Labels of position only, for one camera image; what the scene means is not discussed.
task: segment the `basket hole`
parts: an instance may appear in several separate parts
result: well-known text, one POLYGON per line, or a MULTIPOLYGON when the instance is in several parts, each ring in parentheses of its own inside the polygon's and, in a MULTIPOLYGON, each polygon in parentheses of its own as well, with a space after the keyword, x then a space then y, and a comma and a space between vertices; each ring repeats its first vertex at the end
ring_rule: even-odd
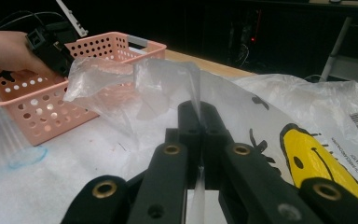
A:
POLYGON ((24 110, 25 109, 25 104, 20 104, 17 106, 18 109, 20 110, 24 110))
POLYGON ((51 113, 50 116, 51 116, 52 119, 56 119, 58 117, 57 113, 51 113))
POLYGON ((46 108, 47 108, 48 110, 52 110, 52 109, 54 109, 54 105, 49 104, 49 105, 46 106, 46 108))
POLYGON ((39 130, 34 131, 34 136, 39 136, 41 132, 39 130))
POLYGON ((31 122, 29 123, 29 126, 30 126, 30 128, 34 128, 34 127, 36 126, 36 122, 31 121, 31 122))
POLYGON ((36 99, 32 99, 30 103, 31 105, 38 105, 39 101, 37 101, 36 99))
POLYGON ((51 126, 50 125, 46 125, 45 126, 45 131, 48 133, 51 131, 51 126))
POLYGON ((71 117, 70 116, 65 116, 65 122, 70 122, 71 121, 71 117))
POLYGON ((31 118, 31 114, 30 113, 26 113, 22 116, 25 119, 30 119, 31 118))

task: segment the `transparent plastic sheet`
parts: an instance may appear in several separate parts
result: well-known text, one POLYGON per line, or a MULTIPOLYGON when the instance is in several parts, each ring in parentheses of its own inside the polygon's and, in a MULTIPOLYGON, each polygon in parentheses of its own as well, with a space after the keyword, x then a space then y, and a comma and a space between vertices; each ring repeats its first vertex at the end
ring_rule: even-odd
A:
POLYGON ((280 108, 358 181, 358 81, 309 83, 288 75, 231 79, 280 108))

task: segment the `perforated basket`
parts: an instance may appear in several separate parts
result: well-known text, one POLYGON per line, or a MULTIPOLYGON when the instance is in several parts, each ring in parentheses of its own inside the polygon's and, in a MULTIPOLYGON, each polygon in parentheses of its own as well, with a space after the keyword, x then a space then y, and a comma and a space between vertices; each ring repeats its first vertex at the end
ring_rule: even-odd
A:
MULTIPOLYGON (((95 35, 66 45, 74 57, 101 57, 122 63, 143 58, 164 58, 165 45, 118 32, 95 35)), ((0 77, 0 106, 36 146, 98 117, 98 114, 64 102, 68 81, 54 84, 39 74, 6 80, 0 77)))

